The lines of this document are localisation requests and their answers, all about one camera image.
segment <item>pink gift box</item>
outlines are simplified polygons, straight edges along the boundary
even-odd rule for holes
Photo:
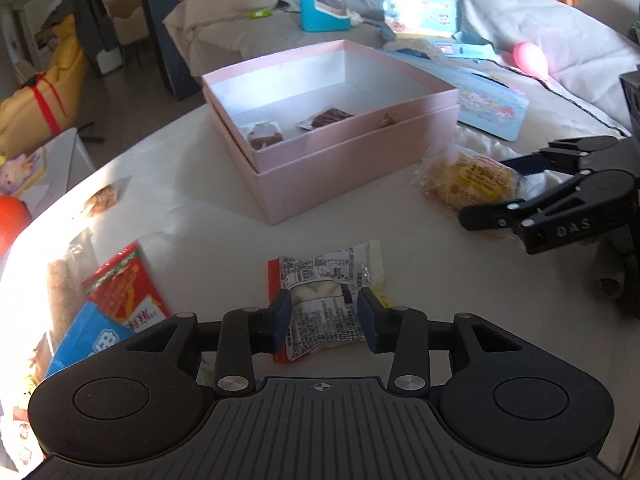
[[[216,129],[269,224],[420,160],[446,142],[458,90],[398,59],[349,41],[279,52],[203,76]],[[302,130],[337,107],[353,117]],[[254,150],[243,126],[278,124],[284,140]]]

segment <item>table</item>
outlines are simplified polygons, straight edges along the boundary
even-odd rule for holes
[[[34,218],[41,215],[67,191],[86,179],[95,171],[78,130],[70,128],[51,139],[46,145],[47,171],[31,190],[20,198],[24,200]],[[8,253],[0,256],[0,276],[6,265]]]
[[[208,110],[198,108],[92,174],[18,238],[0,282],[0,355],[33,348],[30,341],[42,334],[34,320],[48,315],[45,265],[86,226],[94,233],[98,263],[139,240],[169,308],[195,312],[200,320],[265,306],[266,262],[272,258],[313,256],[376,239],[385,290],[397,304],[423,310],[433,320],[474,312],[602,381],[614,398],[616,419],[601,458],[619,468],[640,415],[640,323],[592,296],[586,273],[594,247],[574,244],[529,256],[516,238],[466,232],[451,211],[425,202],[410,185],[413,170],[268,226]],[[89,222],[73,220],[89,196],[122,177],[130,182],[121,203]],[[432,352],[434,383],[449,377],[442,353]],[[353,344],[290,365],[275,365],[265,355],[254,364],[258,378],[386,379],[391,360]],[[14,360],[0,361],[0,367],[10,367]]]

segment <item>jacket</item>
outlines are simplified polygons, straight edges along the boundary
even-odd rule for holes
[[[62,0],[46,19],[44,27],[61,23],[68,14],[75,17],[78,41],[91,58],[118,46],[113,22],[102,0]]]

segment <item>gray bedsheet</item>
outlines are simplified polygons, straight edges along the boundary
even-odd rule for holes
[[[165,24],[194,76],[240,60],[321,41],[347,39],[373,47],[383,44],[377,28],[366,24],[348,32],[304,33],[295,13],[298,0],[282,0],[289,4],[288,12],[276,10],[268,18],[248,19],[251,10],[274,8],[278,1],[188,0],[176,7]],[[382,0],[344,1],[365,17],[381,17]],[[547,54],[554,88],[606,123],[630,126],[618,76],[635,70],[640,63],[637,45],[580,10],[552,0],[457,1],[463,27],[478,31],[507,52],[520,41],[538,44]],[[613,133],[530,78],[489,62],[476,67],[500,76],[529,96],[529,112],[520,138],[512,144],[521,153],[557,138]]]

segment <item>black robotic claw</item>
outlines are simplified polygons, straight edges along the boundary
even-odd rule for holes
[[[378,378],[266,378],[290,295],[222,322],[178,314],[45,380],[29,404],[48,459],[31,480],[556,478],[614,480],[596,456],[613,419],[594,378],[473,314],[427,320],[385,309],[363,288],[354,308]],[[452,377],[431,386],[430,350]],[[212,387],[194,380],[217,351]]]
[[[469,231],[511,228],[529,254],[602,235],[625,270],[616,298],[640,317],[640,71],[621,76],[632,136],[555,140],[532,155],[503,163],[523,175],[545,170],[573,175],[531,200],[510,200],[462,208]]]

